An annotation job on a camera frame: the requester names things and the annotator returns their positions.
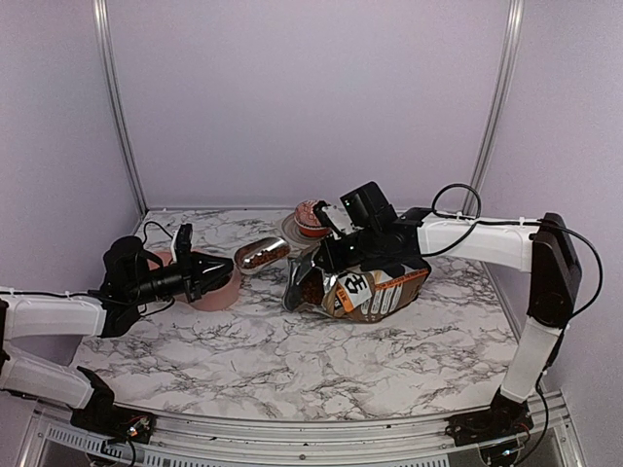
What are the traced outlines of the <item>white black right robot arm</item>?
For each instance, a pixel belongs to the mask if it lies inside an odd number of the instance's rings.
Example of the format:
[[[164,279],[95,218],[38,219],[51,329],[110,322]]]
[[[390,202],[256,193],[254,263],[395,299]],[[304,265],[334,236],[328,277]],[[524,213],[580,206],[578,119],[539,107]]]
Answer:
[[[325,201],[312,207],[331,233],[312,254],[311,268],[329,281],[322,308],[337,318],[372,323],[410,304],[434,257],[530,274],[527,320],[499,389],[486,409],[449,418],[446,433],[464,446],[531,429],[528,399],[558,355],[582,276],[562,217],[495,220],[445,213],[435,205],[398,214],[374,182],[341,202],[341,208]]]

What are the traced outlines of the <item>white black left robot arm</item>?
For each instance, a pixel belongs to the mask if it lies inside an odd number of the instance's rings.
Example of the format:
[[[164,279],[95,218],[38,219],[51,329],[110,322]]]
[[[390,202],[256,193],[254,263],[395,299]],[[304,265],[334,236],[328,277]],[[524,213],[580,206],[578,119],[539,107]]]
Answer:
[[[36,336],[118,338],[145,317],[143,307],[178,296],[196,302],[224,286],[235,270],[229,258],[193,250],[189,224],[173,237],[172,248],[171,261],[165,264],[139,237],[124,236],[104,254],[105,275],[97,290],[2,291],[2,390],[64,404],[78,428],[147,443],[155,425],[152,413],[118,406],[114,391],[96,372],[58,365],[12,342]]]

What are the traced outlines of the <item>white brown pet food bag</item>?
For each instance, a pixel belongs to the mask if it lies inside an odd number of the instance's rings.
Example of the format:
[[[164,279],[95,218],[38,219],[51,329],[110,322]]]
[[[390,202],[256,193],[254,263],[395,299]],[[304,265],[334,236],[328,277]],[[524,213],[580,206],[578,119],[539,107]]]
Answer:
[[[414,302],[431,273],[430,264],[419,258],[381,269],[354,266],[328,272],[313,258],[317,251],[311,247],[288,260],[282,298],[286,310],[377,323]]]

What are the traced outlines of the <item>silver metal scoop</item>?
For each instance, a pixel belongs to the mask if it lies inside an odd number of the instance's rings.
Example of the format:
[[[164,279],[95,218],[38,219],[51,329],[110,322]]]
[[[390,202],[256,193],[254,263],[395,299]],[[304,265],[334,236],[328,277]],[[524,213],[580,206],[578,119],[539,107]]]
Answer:
[[[239,248],[234,260],[242,274],[253,274],[283,258],[291,252],[290,244],[283,238],[268,236]]]

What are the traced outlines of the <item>pink double pet feeder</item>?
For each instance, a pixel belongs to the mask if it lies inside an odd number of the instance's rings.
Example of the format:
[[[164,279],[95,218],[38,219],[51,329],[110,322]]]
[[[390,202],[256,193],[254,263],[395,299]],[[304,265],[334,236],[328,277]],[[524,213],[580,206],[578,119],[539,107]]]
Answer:
[[[234,268],[222,287],[203,294],[200,300],[189,303],[184,294],[176,295],[175,300],[199,311],[223,310],[238,300],[240,284],[241,274]]]

